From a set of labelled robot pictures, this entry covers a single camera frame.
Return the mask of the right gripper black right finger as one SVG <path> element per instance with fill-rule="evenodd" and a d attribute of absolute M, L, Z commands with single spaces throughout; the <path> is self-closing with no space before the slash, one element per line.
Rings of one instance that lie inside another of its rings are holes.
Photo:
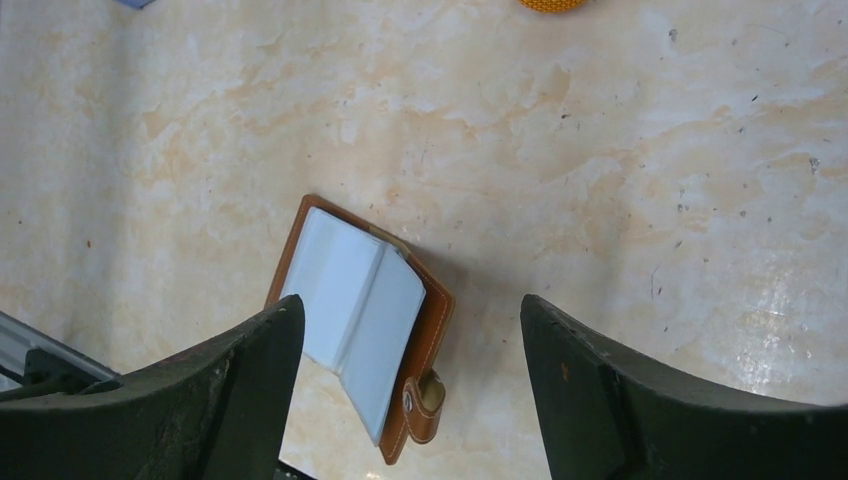
<path fill-rule="evenodd" d="M 847 409 L 673 368 L 532 294 L 523 346 L 555 479 L 843 479 Z"/>

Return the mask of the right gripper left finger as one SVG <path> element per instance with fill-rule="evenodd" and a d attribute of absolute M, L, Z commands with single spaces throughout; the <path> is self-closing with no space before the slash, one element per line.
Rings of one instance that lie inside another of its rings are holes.
<path fill-rule="evenodd" d="M 299 479 L 279 452 L 305 332 L 287 296 L 74 394 L 1 400 L 5 479 Z"/>

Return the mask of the brown leather card holder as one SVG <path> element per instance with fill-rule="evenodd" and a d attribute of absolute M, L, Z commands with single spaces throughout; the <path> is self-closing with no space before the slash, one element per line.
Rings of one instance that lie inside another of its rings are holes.
<path fill-rule="evenodd" d="M 410 245 L 316 195 L 302 197 L 265 303 L 296 295 L 304 354 L 335 375 L 388 465 L 435 437 L 433 369 L 455 298 Z"/>

